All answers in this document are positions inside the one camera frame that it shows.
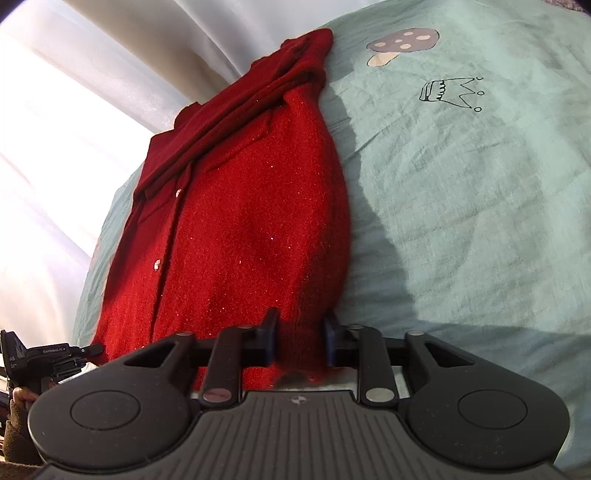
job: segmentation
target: round pad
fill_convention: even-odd
[[[119,391],[90,393],[72,406],[72,418],[90,430],[112,430],[127,425],[139,415],[139,402]]]
[[[500,390],[469,393],[458,406],[462,417],[485,429],[509,429],[527,415],[527,407],[520,398]]]

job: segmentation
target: bed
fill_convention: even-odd
[[[556,465],[588,475],[591,17],[540,0],[390,0],[326,26],[320,108],[352,217],[337,316],[424,330],[550,387],[571,414]],[[140,171],[105,220],[79,344]]]

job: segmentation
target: red knit sweater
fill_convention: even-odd
[[[318,378],[322,317],[349,259],[349,209],[318,109],[330,30],[288,40],[151,143],[113,259],[94,341],[100,362],[182,330],[212,338],[281,310],[275,368]]]

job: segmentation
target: sweater sleeve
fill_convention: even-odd
[[[6,422],[3,451],[7,462],[23,465],[43,464],[29,435],[27,412],[24,408],[17,406],[14,400],[10,402],[10,416]]]

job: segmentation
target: logo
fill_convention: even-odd
[[[298,406],[306,403],[307,401],[308,401],[308,399],[302,395],[297,395],[297,396],[291,398],[291,402],[295,403]]]

